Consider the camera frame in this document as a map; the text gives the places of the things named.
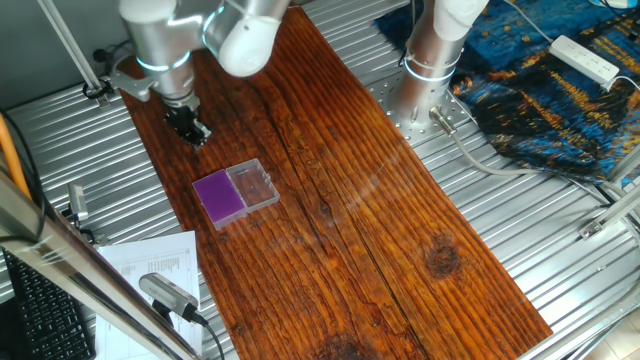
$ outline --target wood grain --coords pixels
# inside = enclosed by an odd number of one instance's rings
[[[199,152],[124,97],[240,358],[513,359],[551,334],[302,10],[256,76],[193,61]],[[191,184],[252,158],[280,202],[217,232]]]

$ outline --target clear plastic box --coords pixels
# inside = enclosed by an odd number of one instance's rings
[[[193,188],[216,230],[280,200],[258,159],[217,171],[194,182]]]

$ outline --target black keyboard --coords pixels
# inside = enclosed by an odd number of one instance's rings
[[[32,359],[95,358],[78,302],[20,259],[3,254]]]

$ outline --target starry night fabric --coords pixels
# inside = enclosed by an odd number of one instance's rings
[[[418,13],[421,1],[416,2]],[[552,39],[565,35],[640,80],[640,45],[624,17],[586,0],[517,0]],[[410,7],[377,19],[403,49]],[[547,51],[549,43],[511,6],[491,0],[467,37],[452,88],[471,108],[493,147],[523,167],[600,183],[640,142],[640,92],[618,81],[609,93]],[[626,185],[640,174],[634,171]]]

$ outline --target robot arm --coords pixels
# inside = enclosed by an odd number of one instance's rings
[[[229,74],[251,76],[271,57],[288,5],[288,0],[214,0],[206,9],[191,9],[193,3],[178,0],[120,0],[145,78],[134,80],[116,64],[112,81],[141,101],[149,100],[150,89],[159,93],[169,110],[165,120],[197,149],[211,132],[199,120],[191,51],[207,48]]]
[[[396,124],[434,128],[434,112],[446,112],[446,90],[473,22],[488,0],[425,0],[407,44],[405,73],[389,93]]]
[[[466,35],[488,0],[424,0],[425,11],[409,39],[405,75],[391,94],[394,116],[430,122],[441,108]],[[222,0],[207,9],[196,2],[120,0],[122,16],[145,78],[114,70],[120,89],[147,101],[155,90],[169,108],[165,120],[194,148],[211,134],[198,118],[191,51],[207,48],[237,77],[260,71],[271,56],[289,0]]]

